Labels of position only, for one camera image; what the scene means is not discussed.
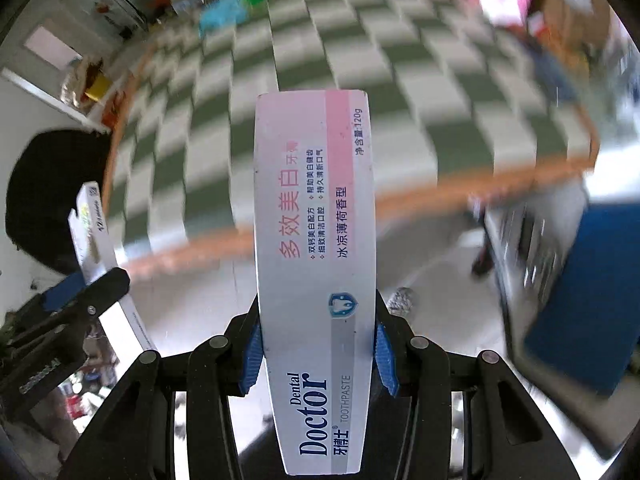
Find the screw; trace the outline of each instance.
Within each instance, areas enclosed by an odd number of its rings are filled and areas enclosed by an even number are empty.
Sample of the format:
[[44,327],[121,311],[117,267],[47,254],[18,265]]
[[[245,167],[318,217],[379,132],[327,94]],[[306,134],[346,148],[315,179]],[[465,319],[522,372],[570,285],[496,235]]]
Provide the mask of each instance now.
[[143,365],[148,365],[156,360],[156,353],[153,350],[147,350],[145,352],[142,352],[138,359]]
[[209,346],[211,348],[224,348],[229,343],[229,339],[223,335],[215,335],[209,339]]
[[500,356],[493,350],[485,350],[482,352],[482,361],[495,365],[500,360]]
[[411,338],[411,346],[419,349],[427,348],[429,340],[425,336],[417,335]]

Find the blue gripper pad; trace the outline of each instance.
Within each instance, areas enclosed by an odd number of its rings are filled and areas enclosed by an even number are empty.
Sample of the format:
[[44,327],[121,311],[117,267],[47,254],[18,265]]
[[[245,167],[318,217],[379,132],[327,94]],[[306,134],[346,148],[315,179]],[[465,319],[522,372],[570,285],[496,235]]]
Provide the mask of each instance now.
[[394,359],[391,343],[386,336],[385,328],[380,323],[377,323],[376,327],[376,349],[374,354],[380,380],[391,396],[395,397],[400,389],[400,383],[396,376],[396,360]]
[[42,308],[46,312],[57,312],[86,287],[82,272],[74,272],[57,285],[44,292]]
[[260,330],[260,323],[256,323],[251,332],[249,343],[244,350],[242,378],[239,383],[240,392],[243,395],[246,395],[249,392],[249,388],[251,388],[255,384],[255,381],[258,380],[258,373],[260,372],[260,365],[262,364],[263,357],[262,331]]

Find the red object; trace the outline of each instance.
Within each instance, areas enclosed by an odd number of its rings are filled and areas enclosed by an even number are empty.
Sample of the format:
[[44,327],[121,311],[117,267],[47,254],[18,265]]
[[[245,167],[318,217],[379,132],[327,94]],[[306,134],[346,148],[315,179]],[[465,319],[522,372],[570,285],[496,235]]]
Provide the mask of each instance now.
[[80,396],[72,395],[66,398],[66,412],[73,420],[84,416],[84,410],[82,409],[82,399],[80,398]]
[[164,9],[165,7],[171,7],[171,0],[154,0],[154,7],[156,9]]
[[104,111],[102,112],[102,124],[111,128],[112,130],[116,127],[116,123],[118,122],[118,114],[120,112],[120,107],[122,106],[122,102],[124,101],[124,92],[116,92],[104,105]]

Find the plastic bag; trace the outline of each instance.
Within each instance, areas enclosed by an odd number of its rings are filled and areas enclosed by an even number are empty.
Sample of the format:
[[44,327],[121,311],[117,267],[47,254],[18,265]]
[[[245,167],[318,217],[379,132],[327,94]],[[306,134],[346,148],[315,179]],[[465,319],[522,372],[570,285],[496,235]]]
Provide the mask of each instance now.
[[218,0],[205,7],[200,15],[200,33],[244,22],[248,13],[243,3],[244,0]]

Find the black mount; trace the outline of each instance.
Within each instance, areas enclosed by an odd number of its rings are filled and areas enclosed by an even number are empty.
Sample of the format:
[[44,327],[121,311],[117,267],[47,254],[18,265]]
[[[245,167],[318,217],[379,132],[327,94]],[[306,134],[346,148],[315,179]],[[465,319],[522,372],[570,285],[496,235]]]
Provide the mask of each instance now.
[[[463,392],[464,399],[464,480],[578,480],[555,433],[498,354],[445,352],[389,314],[379,293],[376,318],[383,384],[394,396],[412,399],[396,480],[447,479],[452,392]],[[242,397],[255,383],[256,342],[257,298],[231,320],[224,336],[193,352],[140,354],[82,434],[59,479],[174,480],[175,393],[186,391],[191,480],[240,480],[227,396]]]
[[0,412],[6,420],[25,415],[87,360],[82,343],[92,322],[129,291],[129,275],[111,269],[47,316],[28,301],[0,345]]

